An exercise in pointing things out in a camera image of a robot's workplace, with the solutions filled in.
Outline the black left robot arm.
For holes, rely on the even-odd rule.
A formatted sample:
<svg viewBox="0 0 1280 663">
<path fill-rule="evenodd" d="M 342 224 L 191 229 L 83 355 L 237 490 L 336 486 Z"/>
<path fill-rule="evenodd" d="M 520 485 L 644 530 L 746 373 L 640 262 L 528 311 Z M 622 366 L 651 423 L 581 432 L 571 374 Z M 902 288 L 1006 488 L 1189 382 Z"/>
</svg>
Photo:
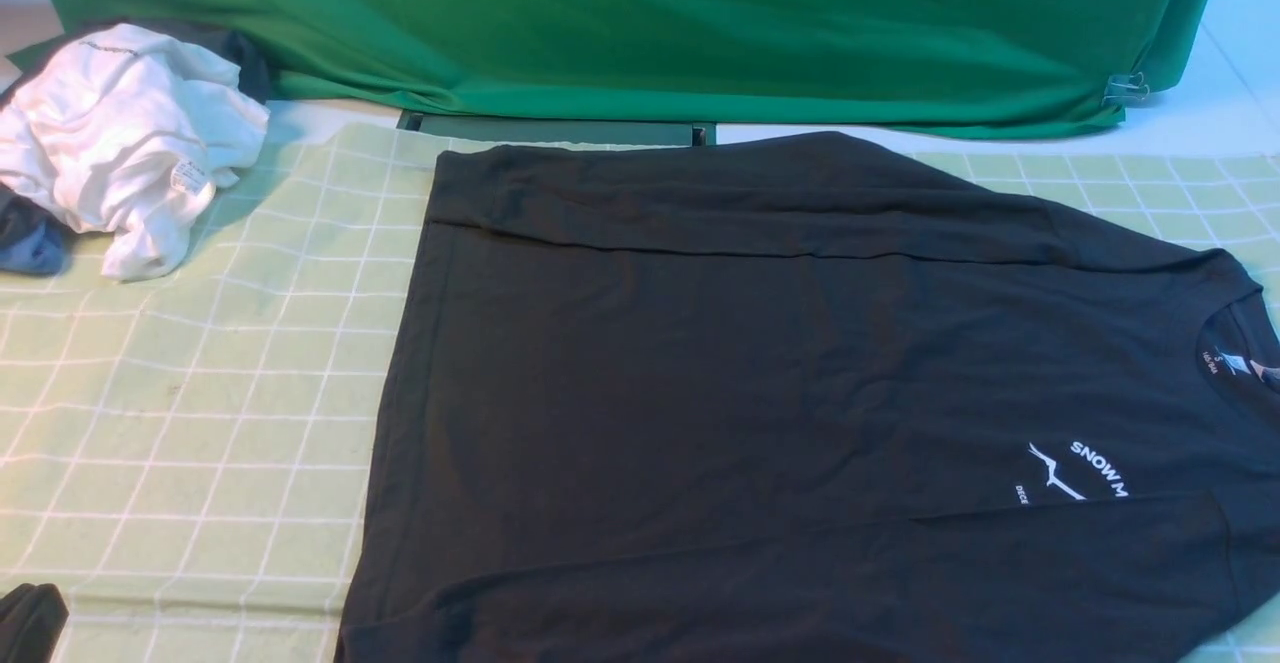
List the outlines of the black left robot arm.
<svg viewBox="0 0 1280 663">
<path fill-rule="evenodd" d="M 10 590 L 1 599 L 1 662 L 50 662 L 68 616 L 54 584 L 22 584 Z"/>
</svg>

